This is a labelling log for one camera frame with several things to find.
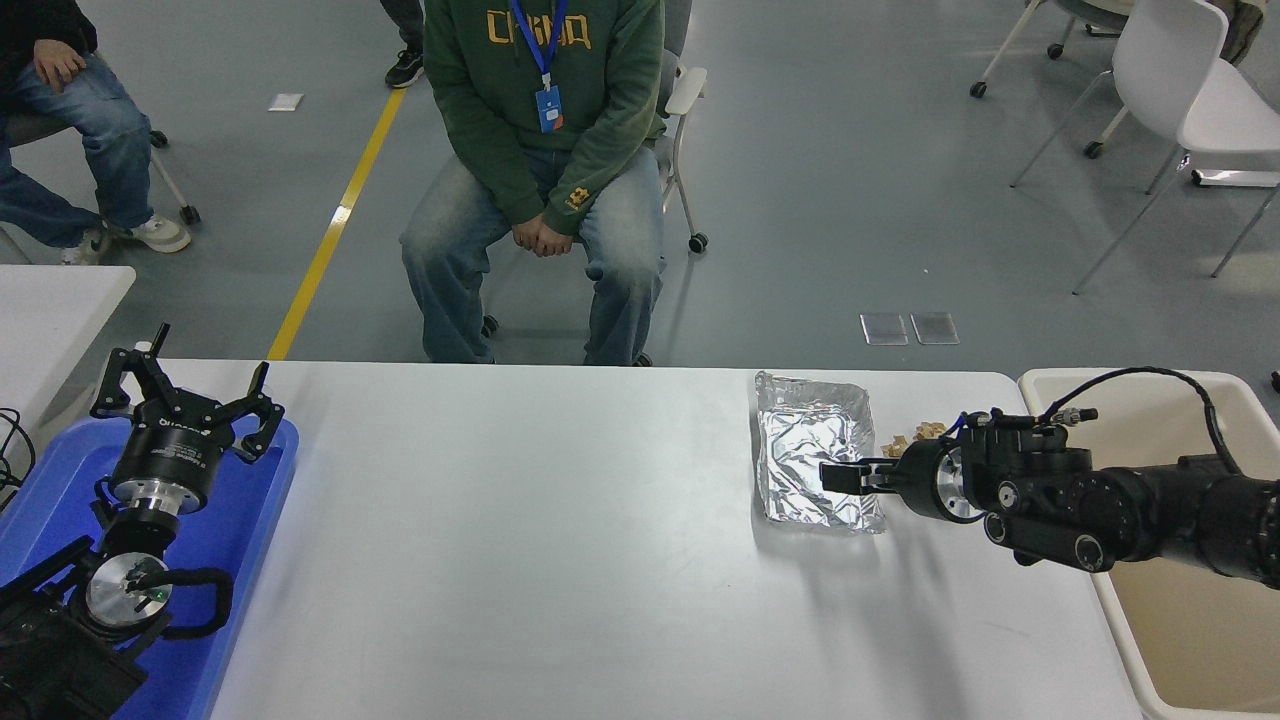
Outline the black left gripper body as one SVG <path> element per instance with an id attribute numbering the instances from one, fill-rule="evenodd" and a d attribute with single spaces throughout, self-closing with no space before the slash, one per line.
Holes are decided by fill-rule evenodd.
<path id="1" fill-rule="evenodd" d="M 134 427 L 110 475 L 110 493 L 119 501 L 157 497 L 164 491 L 180 501 L 206 501 L 223 455 L 236 433 L 228 421 L 193 400 L 174 411 L 160 400 L 140 404 Z"/>

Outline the person's hand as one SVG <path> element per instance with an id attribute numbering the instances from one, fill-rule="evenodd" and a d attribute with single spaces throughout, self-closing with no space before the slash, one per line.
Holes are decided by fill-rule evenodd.
<path id="1" fill-rule="evenodd" d="M 79 74 L 88 69 L 88 63 L 70 45 L 56 38 L 37 38 L 33 44 L 36 76 L 55 94 L 61 94 Z"/>

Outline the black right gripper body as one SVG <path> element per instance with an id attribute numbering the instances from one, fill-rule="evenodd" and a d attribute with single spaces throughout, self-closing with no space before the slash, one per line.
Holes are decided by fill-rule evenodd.
<path id="1" fill-rule="evenodd" d="M 913 442 L 896 462 L 896 493 L 916 515 L 950 520 L 937 483 L 940 466 L 947 456 L 948 446 L 945 442 Z"/>

